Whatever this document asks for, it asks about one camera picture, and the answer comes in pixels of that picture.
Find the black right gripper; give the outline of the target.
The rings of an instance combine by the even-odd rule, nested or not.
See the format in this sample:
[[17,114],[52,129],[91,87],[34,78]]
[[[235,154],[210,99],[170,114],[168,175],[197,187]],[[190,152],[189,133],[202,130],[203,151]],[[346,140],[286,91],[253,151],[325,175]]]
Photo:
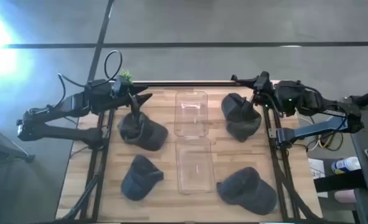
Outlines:
[[[256,105],[274,106],[276,103],[273,84],[270,81],[270,74],[262,71],[256,78],[239,79],[235,78],[235,82],[239,86],[253,89],[253,102]],[[242,97],[240,101],[241,114],[255,114],[252,101],[248,101],[246,97]]]

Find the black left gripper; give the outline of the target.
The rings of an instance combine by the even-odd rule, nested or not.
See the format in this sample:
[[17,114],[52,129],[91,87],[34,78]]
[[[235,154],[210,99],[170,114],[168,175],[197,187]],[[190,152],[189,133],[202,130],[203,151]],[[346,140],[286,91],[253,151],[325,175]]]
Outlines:
[[134,85],[127,78],[117,76],[113,84],[112,98],[118,103],[118,106],[142,106],[152,96],[152,93],[146,93],[143,95],[131,95],[138,94],[148,89],[147,85]]

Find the dark grey baseball cap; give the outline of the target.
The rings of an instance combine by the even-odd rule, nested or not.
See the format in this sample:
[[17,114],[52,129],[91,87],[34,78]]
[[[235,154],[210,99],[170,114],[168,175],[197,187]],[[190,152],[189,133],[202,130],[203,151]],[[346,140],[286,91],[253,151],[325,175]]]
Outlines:
[[128,113],[120,120],[117,127],[125,143],[147,151],[160,150],[169,134],[167,128],[149,119],[142,112],[139,114],[139,125],[134,120],[134,116]]
[[135,155],[121,183],[121,193],[128,199],[144,199],[154,186],[164,179],[164,172],[159,170],[149,159],[141,154]]
[[219,197],[229,205],[238,205],[257,215],[268,215],[277,203],[275,189],[256,169],[244,167],[216,183]]
[[237,93],[229,93],[221,102],[221,109],[226,120],[226,130],[239,142],[246,141],[259,129],[262,121],[261,114],[241,114],[240,101],[242,97]]

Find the small green potted plant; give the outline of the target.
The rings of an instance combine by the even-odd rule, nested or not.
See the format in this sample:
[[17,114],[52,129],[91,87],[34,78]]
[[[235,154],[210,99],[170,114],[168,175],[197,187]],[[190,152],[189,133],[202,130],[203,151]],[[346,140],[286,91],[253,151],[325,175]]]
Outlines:
[[129,81],[130,83],[132,83],[133,81],[132,81],[132,74],[130,73],[130,71],[129,70],[125,70],[125,69],[123,69],[123,70],[121,70],[120,72],[119,72],[119,76],[120,77],[123,77],[123,78],[125,78],[127,81]]

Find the clear plastic bin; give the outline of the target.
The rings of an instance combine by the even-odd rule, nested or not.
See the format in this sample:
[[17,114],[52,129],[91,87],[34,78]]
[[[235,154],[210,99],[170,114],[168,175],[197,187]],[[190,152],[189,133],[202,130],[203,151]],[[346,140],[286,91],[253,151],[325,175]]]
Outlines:
[[176,93],[174,132],[180,137],[208,135],[208,95],[206,92],[179,91]]
[[181,194],[205,194],[215,190],[211,145],[207,137],[177,138],[176,164]]

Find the white paper sheet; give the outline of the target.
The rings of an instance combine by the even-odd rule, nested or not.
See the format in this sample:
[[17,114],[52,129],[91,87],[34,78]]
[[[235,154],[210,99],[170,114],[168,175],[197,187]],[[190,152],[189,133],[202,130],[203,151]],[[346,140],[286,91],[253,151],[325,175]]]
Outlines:
[[319,179],[326,176],[323,160],[309,158],[308,162],[313,179]]

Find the white and blue bottle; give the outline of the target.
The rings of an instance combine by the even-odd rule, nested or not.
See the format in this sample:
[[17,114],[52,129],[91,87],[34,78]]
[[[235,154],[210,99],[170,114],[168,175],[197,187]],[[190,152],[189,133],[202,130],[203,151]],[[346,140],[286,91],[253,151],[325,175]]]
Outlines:
[[359,160],[357,157],[348,157],[345,159],[340,159],[331,164],[331,169],[335,174],[343,174],[346,172],[361,169]]

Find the pink rounded object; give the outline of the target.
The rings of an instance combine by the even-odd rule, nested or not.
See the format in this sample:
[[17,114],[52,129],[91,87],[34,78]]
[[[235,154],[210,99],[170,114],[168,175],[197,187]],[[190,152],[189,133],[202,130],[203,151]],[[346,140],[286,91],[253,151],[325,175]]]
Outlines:
[[334,193],[334,198],[339,203],[356,203],[357,202],[354,189],[339,190]]

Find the black aluminium frame rail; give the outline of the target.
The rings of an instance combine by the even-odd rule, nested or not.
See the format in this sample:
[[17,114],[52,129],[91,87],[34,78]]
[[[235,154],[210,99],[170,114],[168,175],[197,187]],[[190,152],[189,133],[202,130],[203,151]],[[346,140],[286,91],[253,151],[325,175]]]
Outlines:
[[[94,178],[95,174],[95,166],[97,164],[97,157],[99,149],[102,149],[102,146],[97,148],[91,148],[91,157],[90,157],[90,163],[89,168],[87,172],[87,179],[85,182],[85,187],[88,185],[88,183]],[[80,215],[78,217],[79,220],[84,220],[87,218],[87,209],[88,209],[88,200],[83,204],[83,208],[80,210]]]
[[187,82],[187,81],[166,81],[166,82],[133,82],[135,85],[147,85],[149,87],[190,87],[190,86],[240,86],[239,83],[233,82],[233,81],[193,81],[193,82]]
[[109,146],[110,146],[110,138],[111,138],[111,132],[113,129],[114,113],[115,113],[114,109],[110,110],[110,112],[108,113],[108,122],[107,122],[108,131],[106,134],[105,144],[104,144],[103,152],[101,155],[100,168],[98,170],[98,183],[97,183],[97,189],[95,192],[93,212],[92,212],[92,221],[95,223],[98,222],[101,195],[102,195],[102,190],[103,190],[103,182],[105,179],[105,170],[106,170],[108,151],[109,151]]
[[278,201],[279,201],[279,208],[280,208],[280,212],[281,212],[281,217],[282,217],[282,221],[286,222],[288,221],[289,217],[288,217],[288,211],[287,211],[287,207],[286,207],[286,201],[285,201],[285,194],[283,191],[283,186],[281,183],[281,180],[278,176],[278,172],[280,171],[280,165],[278,163],[278,158],[275,154],[275,143],[274,143],[274,139],[270,136],[270,128],[271,128],[271,122],[270,122],[270,116],[269,116],[269,112],[268,109],[266,107],[262,107],[263,109],[263,118],[265,121],[265,127],[267,130],[267,138],[268,138],[268,144],[269,144],[269,148],[270,148],[270,155],[271,155],[271,161],[272,161],[272,166],[273,166],[273,173],[275,176],[275,183],[276,183],[276,192],[278,194]]
[[293,192],[295,191],[295,188],[294,188],[294,183],[293,183],[293,178],[292,178],[291,168],[290,168],[290,163],[289,163],[289,158],[288,158],[288,150],[286,147],[279,146],[279,145],[277,145],[277,148],[281,154],[281,160],[283,161],[283,173],[284,173],[283,176],[284,176],[284,180],[286,181],[285,188],[290,196],[293,218],[299,219],[301,218],[300,208],[296,202],[295,197],[293,196]]

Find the black diagonal frame strut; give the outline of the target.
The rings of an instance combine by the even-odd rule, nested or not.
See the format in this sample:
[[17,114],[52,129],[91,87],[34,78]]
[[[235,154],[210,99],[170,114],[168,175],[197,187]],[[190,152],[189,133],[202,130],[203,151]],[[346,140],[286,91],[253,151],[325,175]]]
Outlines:
[[88,200],[92,190],[95,188],[99,181],[99,175],[96,174],[94,178],[88,183],[83,191],[83,194],[80,196],[77,203],[70,209],[70,211],[61,218],[61,220],[73,220],[78,212],[83,208],[83,204]]
[[298,208],[303,212],[304,216],[308,220],[319,220],[319,217],[315,215],[311,209],[303,202],[301,197],[298,195],[295,188],[290,184],[290,182],[286,179],[284,173],[281,169],[278,170],[277,177],[281,180],[282,184],[285,186],[286,190],[288,191],[291,199],[297,204]]

